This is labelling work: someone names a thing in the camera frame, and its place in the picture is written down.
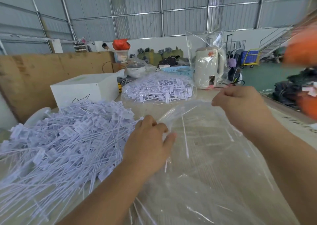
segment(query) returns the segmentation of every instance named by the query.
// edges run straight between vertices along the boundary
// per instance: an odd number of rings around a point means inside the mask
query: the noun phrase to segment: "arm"
[[[152,116],[139,121],[124,149],[122,162],[83,202],[58,225],[117,225],[146,180],[158,171],[168,158],[176,135],[162,135],[168,129],[156,124]]]
[[[317,151],[271,114],[253,87],[229,87],[213,99],[230,123],[262,153],[283,196],[303,225],[317,221]]]

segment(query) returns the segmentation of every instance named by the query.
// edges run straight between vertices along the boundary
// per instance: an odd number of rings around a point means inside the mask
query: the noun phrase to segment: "floor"
[[[253,68],[244,67],[242,76],[245,86],[253,86],[257,91],[262,91],[274,89],[276,82],[286,80],[288,76],[298,74],[301,70],[302,68],[283,68],[277,63],[261,63]]]

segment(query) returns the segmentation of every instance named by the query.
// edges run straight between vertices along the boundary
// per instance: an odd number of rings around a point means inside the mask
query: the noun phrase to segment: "electric kettle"
[[[199,48],[196,51],[194,83],[198,89],[216,85],[224,74],[227,59],[223,49],[216,46]]]

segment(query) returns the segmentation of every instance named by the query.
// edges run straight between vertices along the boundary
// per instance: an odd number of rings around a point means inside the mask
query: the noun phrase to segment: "metal staircase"
[[[283,43],[287,42],[293,36],[302,31],[306,26],[317,21],[317,0],[311,0],[308,6],[308,14],[306,17],[295,26],[286,27],[282,31],[280,28],[266,36],[260,41],[260,49],[258,56],[258,63],[260,59],[270,55],[273,51],[278,49]]]

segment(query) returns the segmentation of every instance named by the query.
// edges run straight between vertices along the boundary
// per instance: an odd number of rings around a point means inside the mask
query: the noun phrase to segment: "corrugated metal wall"
[[[78,38],[112,41],[183,35],[218,27],[225,31],[290,26],[306,13],[309,0],[65,0]],[[34,0],[47,36],[72,40],[61,0]],[[0,0],[0,32],[44,36],[32,0]],[[48,53],[47,43],[14,43],[10,54]],[[63,44],[67,51],[71,45]]]
[[[34,2],[42,16],[47,37],[72,40],[61,0],[34,0]],[[45,37],[32,0],[0,0],[0,32]],[[8,55],[51,53],[45,40],[3,35],[0,39]]]

